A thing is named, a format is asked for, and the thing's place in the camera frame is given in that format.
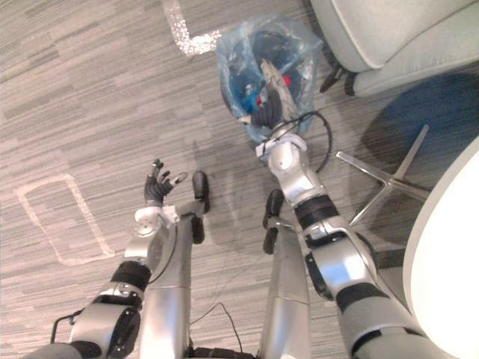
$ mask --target black cable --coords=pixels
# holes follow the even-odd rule
[[[283,128],[284,126],[288,125],[288,124],[291,124],[291,123],[294,123],[294,125],[289,128],[285,133],[281,134],[278,138],[276,138],[275,140],[276,141],[279,141],[284,135],[286,135],[288,132],[291,132],[293,131],[294,129],[296,129],[297,127],[301,126],[301,124],[303,122],[305,122],[306,120],[308,120],[308,118],[310,116],[316,116],[318,118],[320,118],[322,121],[323,121],[323,125],[325,126],[326,128],[326,134],[328,135],[328,150],[326,151],[326,155],[324,156],[324,160],[321,162],[320,166],[316,169],[316,173],[318,174],[319,172],[321,172],[324,167],[326,166],[326,164],[328,163],[328,161],[330,160],[331,158],[331,154],[332,154],[332,130],[331,130],[331,126],[329,125],[329,122],[328,120],[319,112],[319,111],[310,111],[310,112],[305,112],[304,114],[302,114],[301,116],[299,116],[297,119],[295,120],[289,120],[289,121],[284,121],[283,123],[281,123],[281,125],[279,125],[273,132],[271,132],[271,135],[269,135],[269,137],[264,140],[262,142],[262,144],[265,144],[267,141],[269,141],[271,139],[271,137],[275,134],[275,132],[277,132],[278,130],[280,130],[281,128]],[[266,147],[263,145],[263,156],[264,156],[264,152],[266,150]]]
[[[203,314],[202,316],[200,316],[199,318],[195,319],[193,322],[189,323],[190,325],[194,325],[195,323],[199,322],[200,320],[202,320],[205,316],[207,316],[208,314],[210,314],[211,312],[213,312],[215,310],[216,307],[218,307],[219,305],[222,306],[223,308],[223,311],[225,312],[225,314],[228,316],[228,318],[230,319],[230,323],[231,323],[231,326],[233,327],[233,331],[234,331],[234,335],[237,336],[237,339],[238,339],[238,344],[239,344],[239,350],[243,353],[242,351],[242,345],[241,345],[241,339],[240,339],[240,336],[238,335],[238,332],[237,332],[237,328],[235,327],[234,325],[234,321],[233,321],[233,318],[231,317],[231,314],[229,314],[229,312],[226,310],[226,307],[223,303],[219,302],[219,303],[216,303],[215,305],[213,305],[211,307],[210,310],[208,310],[205,314]]]
[[[177,227],[177,225],[174,225],[174,244],[173,244],[173,249],[171,250],[170,257],[168,258],[168,261],[166,262],[166,265],[165,265],[165,267],[163,267],[162,271],[155,277],[155,279],[149,281],[148,285],[150,285],[153,282],[155,282],[156,280],[158,280],[158,278],[160,278],[163,275],[163,273],[165,273],[165,270],[167,269],[168,265],[171,262],[171,258],[173,257],[174,250],[177,247],[177,242],[178,242],[178,227]]]
[[[77,310],[75,313],[73,314],[70,314],[69,316],[62,316],[61,318],[58,318],[57,320],[54,321],[53,323],[53,328],[52,328],[52,335],[50,336],[50,344],[53,344],[55,342],[55,337],[57,335],[57,328],[58,328],[58,324],[62,321],[62,320],[65,320],[65,319],[69,319],[70,320],[70,324],[73,325],[73,320],[75,319],[76,316],[80,315],[83,311],[83,309],[81,310]]]

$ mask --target gray chair cushion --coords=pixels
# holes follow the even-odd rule
[[[479,1],[405,45],[380,70],[359,73],[357,96],[368,96],[479,60]]]
[[[311,0],[326,41],[348,70],[379,69],[419,34],[475,0]]]

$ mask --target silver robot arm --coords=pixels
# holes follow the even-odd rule
[[[125,260],[98,296],[71,316],[75,321],[70,342],[51,343],[26,359],[125,358],[132,352],[140,328],[144,291],[161,262],[168,227],[177,213],[174,206],[163,206],[163,198],[186,178],[186,174],[181,174],[170,181],[169,172],[158,177],[162,166],[156,160],[147,177],[144,187],[147,206],[135,214],[136,234],[127,246]],[[198,215],[202,215],[205,205],[197,202]],[[188,210],[195,213],[194,206]]]
[[[450,358],[426,338],[408,310],[378,284],[372,253],[339,214],[310,168],[307,146],[276,126],[257,147],[302,227],[306,266],[318,294],[338,305],[344,343],[354,359]]]

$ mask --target blue plastic bag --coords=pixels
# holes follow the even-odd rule
[[[233,116],[259,109],[265,85],[260,68],[263,58],[271,61],[289,84],[298,114],[312,111],[322,44],[303,24],[282,16],[250,19],[224,33],[216,55],[222,95]],[[305,121],[299,130],[305,131],[308,125]],[[245,130],[257,143],[271,132],[247,125]]]

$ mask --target floor marking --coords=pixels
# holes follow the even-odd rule
[[[40,220],[38,219],[37,215],[35,214],[35,211],[31,204],[28,202],[28,199],[26,197],[27,193],[30,191],[33,191],[36,188],[42,187],[44,185],[48,185],[50,183],[55,183],[55,182],[63,182],[67,184],[68,188],[72,191],[73,197],[75,198],[76,204],[80,208],[80,211],[82,211],[83,216],[85,217],[85,220],[87,221],[88,225],[90,226],[91,232],[94,234],[95,239],[98,242],[98,245],[100,246],[103,254],[93,256],[93,257],[86,257],[86,258],[71,258],[71,259],[65,259],[60,255],[60,252],[58,249],[55,247],[55,243],[53,242],[53,238],[48,234],[48,232],[45,230],[43,225],[41,224]],[[79,266],[81,264],[93,262],[94,260],[104,260],[106,258],[112,258],[115,256],[115,252],[106,244],[105,237],[103,237],[103,234],[101,233],[100,228],[98,227],[95,218],[91,214],[90,209],[88,208],[88,205],[86,204],[85,200],[83,199],[82,193],[80,192],[78,186],[75,183],[75,179],[69,175],[69,174],[60,174],[58,176],[54,177],[49,177],[46,179],[42,179],[37,182],[30,183],[28,185],[24,185],[23,187],[20,187],[17,191],[16,194],[18,196],[18,199],[20,203],[22,204],[24,210],[27,212],[28,217],[30,217],[31,221],[33,224],[37,227],[39,227],[42,232],[45,234],[47,237],[50,245],[53,248],[53,251],[55,252],[55,255],[58,259],[58,261],[61,264],[64,264],[66,266]]]
[[[170,25],[173,40],[187,57],[201,55],[216,49],[216,41],[221,37],[219,30],[191,38],[185,18],[181,13],[179,1],[164,0],[162,6]]]

